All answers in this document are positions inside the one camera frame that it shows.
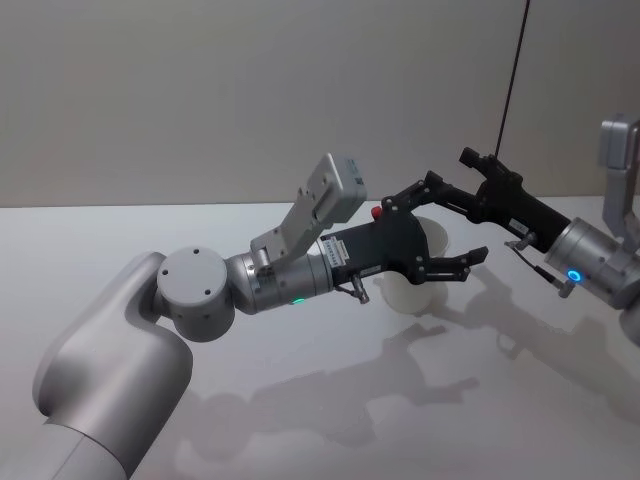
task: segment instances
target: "cable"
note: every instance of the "cable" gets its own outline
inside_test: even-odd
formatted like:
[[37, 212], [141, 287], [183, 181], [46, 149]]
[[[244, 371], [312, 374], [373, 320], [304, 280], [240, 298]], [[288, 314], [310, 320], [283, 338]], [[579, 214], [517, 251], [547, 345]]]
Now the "cable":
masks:
[[500, 144], [502, 143], [502, 134], [504, 132], [504, 124], [507, 121], [507, 112], [509, 111], [509, 103], [511, 102], [511, 91], [513, 90], [513, 82], [516, 79], [516, 70], [518, 69], [518, 60], [520, 59], [520, 49], [522, 48], [522, 39], [524, 37], [524, 28], [527, 25], [527, 16], [529, 15], [529, 4], [531, 0], [527, 0], [522, 15], [522, 24], [520, 25], [520, 36], [518, 37], [518, 46], [516, 47], [516, 56], [513, 60], [513, 69], [511, 70], [511, 79], [509, 80], [509, 90], [507, 90], [507, 99], [504, 103], [504, 111], [502, 112], [502, 121], [500, 122], [500, 132], [498, 133], [498, 144], [496, 145], [495, 156], [500, 152]]
[[559, 281], [556, 277], [554, 277], [552, 274], [550, 274], [549, 272], [547, 272], [544, 268], [542, 268], [540, 265], [534, 265], [533, 263], [531, 263], [529, 260], [527, 260], [524, 255], [522, 255], [514, 246], [511, 245], [507, 245], [511, 251], [513, 251], [513, 253], [515, 253], [520, 260], [522, 260], [524, 263], [526, 263], [531, 269], [533, 269], [534, 272], [536, 272], [538, 275], [540, 275], [542, 278], [544, 278], [547, 282], [553, 284], [556, 281]]

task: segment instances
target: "white table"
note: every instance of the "white table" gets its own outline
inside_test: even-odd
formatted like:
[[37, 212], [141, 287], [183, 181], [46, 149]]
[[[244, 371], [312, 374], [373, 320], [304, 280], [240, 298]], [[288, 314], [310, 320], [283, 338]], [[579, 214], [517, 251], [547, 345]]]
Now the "white table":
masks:
[[[599, 198], [548, 201], [602, 225]], [[0, 461], [43, 421], [30, 393], [46, 346], [130, 258], [246, 251], [287, 208], [0, 210]], [[239, 313], [191, 344], [189, 390], [134, 478], [637, 478], [640, 349], [617, 313], [579, 288], [560, 299], [497, 226], [417, 213], [447, 229], [449, 254], [487, 245], [485, 266], [420, 318], [390, 310], [371, 278], [366, 306], [334, 292]]]

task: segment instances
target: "white cup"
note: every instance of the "white cup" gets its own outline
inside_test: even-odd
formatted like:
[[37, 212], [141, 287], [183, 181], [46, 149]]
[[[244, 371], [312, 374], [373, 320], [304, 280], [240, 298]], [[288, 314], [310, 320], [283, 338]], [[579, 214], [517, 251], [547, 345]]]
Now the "white cup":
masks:
[[[429, 255], [441, 257], [449, 247], [449, 235], [438, 222], [417, 217], [429, 242]], [[435, 282], [412, 285], [397, 272], [384, 272], [380, 288], [387, 305], [398, 313], [414, 315], [424, 311], [436, 292]]]

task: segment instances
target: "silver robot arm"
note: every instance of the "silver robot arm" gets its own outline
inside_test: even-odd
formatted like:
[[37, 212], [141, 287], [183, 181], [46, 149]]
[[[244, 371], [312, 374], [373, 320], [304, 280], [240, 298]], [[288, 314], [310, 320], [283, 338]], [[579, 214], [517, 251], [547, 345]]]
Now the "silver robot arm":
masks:
[[640, 162], [640, 117], [602, 122], [599, 163], [607, 168], [602, 218], [615, 238], [580, 218], [565, 228], [546, 261], [615, 309], [623, 331], [640, 346], [640, 221], [633, 213]]
[[327, 154], [282, 224], [254, 239], [249, 252], [225, 260], [193, 246], [130, 262], [42, 359], [33, 398], [48, 420], [0, 479], [134, 473], [191, 379], [191, 351], [156, 325], [160, 316], [184, 338], [208, 342], [229, 330], [236, 309], [255, 314], [332, 290], [365, 303], [363, 277], [395, 270], [412, 283], [464, 281], [484, 261], [486, 248], [431, 259], [418, 220], [391, 204], [369, 224], [318, 238], [348, 221], [365, 197], [353, 160]]
[[[611, 307], [623, 310], [622, 328], [640, 346], [640, 257], [635, 254], [640, 245], [640, 221], [633, 213], [640, 117], [616, 115], [601, 127], [599, 163], [607, 168], [602, 216], [613, 237], [580, 218], [570, 221], [529, 195], [522, 188], [523, 178], [493, 155], [481, 157], [465, 148], [460, 162], [485, 177], [475, 195], [428, 172], [422, 181], [427, 188], [412, 200], [437, 203], [472, 223], [502, 226], [518, 237], [505, 244], [556, 287], [561, 297], [568, 297], [580, 285]], [[527, 261], [520, 252], [528, 246], [546, 254], [545, 261], [568, 278], [557, 278]]]

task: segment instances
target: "sticker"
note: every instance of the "sticker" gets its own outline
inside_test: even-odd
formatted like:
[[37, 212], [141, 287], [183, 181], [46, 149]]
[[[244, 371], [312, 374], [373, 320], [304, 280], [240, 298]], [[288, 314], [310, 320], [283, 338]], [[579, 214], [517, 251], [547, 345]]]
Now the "sticker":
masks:
[[515, 218], [509, 220], [509, 226], [523, 235], [529, 233], [529, 229], [525, 225], [517, 221]]
[[364, 270], [360, 270], [360, 276], [366, 277], [367, 275], [373, 275], [374, 273], [378, 273], [382, 270], [381, 265], [376, 265], [375, 267], [365, 268]]
[[338, 246], [338, 253], [340, 254], [340, 257], [345, 263], [347, 263], [347, 260], [349, 260], [349, 252], [347, 252], [347, 247], [345, 247], [344, 242], [342, 240], [338, 240], [336, 245]]
[[345, 259], [342, 258], [342, 255], [340, 255], [336, 237], [327, 238], [326, 240], [323, 240], [322, 243], [325, 251], [327, 252], [327, 258], [329, 259], [329, 265], [331, 265], [331, 268], [343, 267], [347, 264]]

